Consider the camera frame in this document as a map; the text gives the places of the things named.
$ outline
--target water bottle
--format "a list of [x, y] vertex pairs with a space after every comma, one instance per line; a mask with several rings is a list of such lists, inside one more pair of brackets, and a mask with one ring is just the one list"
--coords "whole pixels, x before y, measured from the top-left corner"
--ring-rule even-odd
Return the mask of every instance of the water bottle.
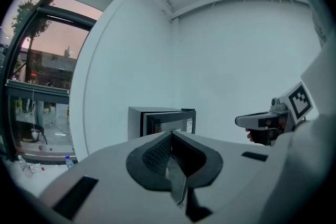
[[68, 166], [68, 169], [73, 168], [74, 162], [70, 160], [70, 156], [66, 155], [65, 156], [65, 164]]
[[41, 173], [42, 171], [44, 171], [44, 167], [41, 167], [41, 163], [37, 163], [35, 165], [30, 165], [30, 171], [34, 174], [34, 173]]
[[24, 159], [22, 159], [21, 155], [18, 155], [17, 157], [19, 159], [19, 163], [20, 163], [20, 167], [21, 167], [22, 172], [24, 172], [24, 174], [27, 178], [31, 178], [33, 176], [33, 174], [30, 171], [28, 164], [26, 163], [26, 161]]

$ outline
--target glass door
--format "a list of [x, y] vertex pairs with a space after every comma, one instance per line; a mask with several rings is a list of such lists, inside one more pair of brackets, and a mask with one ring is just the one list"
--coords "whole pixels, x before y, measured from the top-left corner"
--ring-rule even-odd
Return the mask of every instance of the glass door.
[[[41, 0], [13, 0], [11, 7], [6, 13], [2, 24], [0, 26], [0, 76], [2, 76], [5, 68], [5, 60], [7, 52], [10, 50], [10, 44], [14, 37], [14, 28], [19, 28], [24, 20], [23, 17], [27, 15], [32, 9], [34, 9], [34, 2], [40, 2]], [[6, 138], [4, 130], [0, 128], [0, 153], [7, 155], [8, 146], [6, 144]]]
[[19, 153], [32, 162], [64, 162], [65, 155], [76, 159], [69, 89], [81, 47], [96, 21], [54, 7], [52, 1], [41, 0], [26, 14], [1, 71], [4, 150], [10, 158]]

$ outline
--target black panel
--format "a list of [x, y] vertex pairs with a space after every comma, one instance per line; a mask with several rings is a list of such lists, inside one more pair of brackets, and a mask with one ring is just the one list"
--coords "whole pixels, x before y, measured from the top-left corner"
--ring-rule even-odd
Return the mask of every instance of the black panel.
[[98, 182], [97, 179], [84, 176], [72, 189], [54, 206], [54, 211], [71, 220], [90, 192]]
[[171, 183], [165, 178], [170, 157], [180, 165], [190, 188], [210, 185], [223, 167], [223, 159], [215, 150], [178, 132], [166, 132], [133, 150], [126, 168], [144, 188], [171, 191]]
[[253, 152], [249, 152], [249, 151], [242, 153], [242, 156], [250, 158], [250, 159], [256, 159], [256, 160], [262, 161], [262, 162], [265, 162], [267, 160], [267, 157], [268, 157], [267, 155], [264, 155], [264, 154], [253, 153]]

